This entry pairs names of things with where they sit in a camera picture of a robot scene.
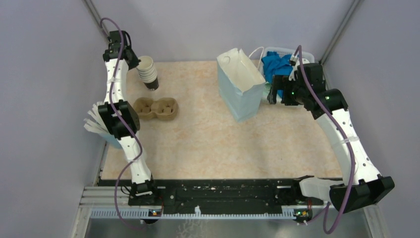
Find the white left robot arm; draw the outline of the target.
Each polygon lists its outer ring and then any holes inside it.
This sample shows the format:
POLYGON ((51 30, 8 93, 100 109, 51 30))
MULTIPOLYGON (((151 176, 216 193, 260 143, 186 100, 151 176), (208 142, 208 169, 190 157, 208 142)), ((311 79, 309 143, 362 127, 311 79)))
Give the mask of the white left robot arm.
POLYGON ((131 170, 130 195, 147 205, 158 201, 153 176, 146 165, 146 152, 139 140, 140 121, 126 97, 126 76, 139 64, 126 31, 111 31, 108 49, 103 54, 107 69, 106 96, 98 106, 99 115, 108 133, 123 149, 131 170))

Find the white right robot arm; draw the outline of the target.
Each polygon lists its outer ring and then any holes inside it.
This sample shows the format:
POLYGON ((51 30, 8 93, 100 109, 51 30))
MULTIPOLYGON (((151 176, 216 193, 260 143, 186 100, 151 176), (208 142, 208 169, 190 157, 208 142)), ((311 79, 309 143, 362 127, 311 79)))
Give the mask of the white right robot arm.
POLYGON ((377 204, 395 187, 391 176, 383 176, 367 155, 352 125, 348 104, 338 89, 325 87, 323 68, 318 63, 293 63, 289 76, 274 74, 268 101, 282 91, 281 103, 302 105, 311 112, 324 131, 338 160, 342 180, 304 176, 298 178, 290 197, 304 204, 310 197, 330 202, 336 210, 348 213, 377 204))

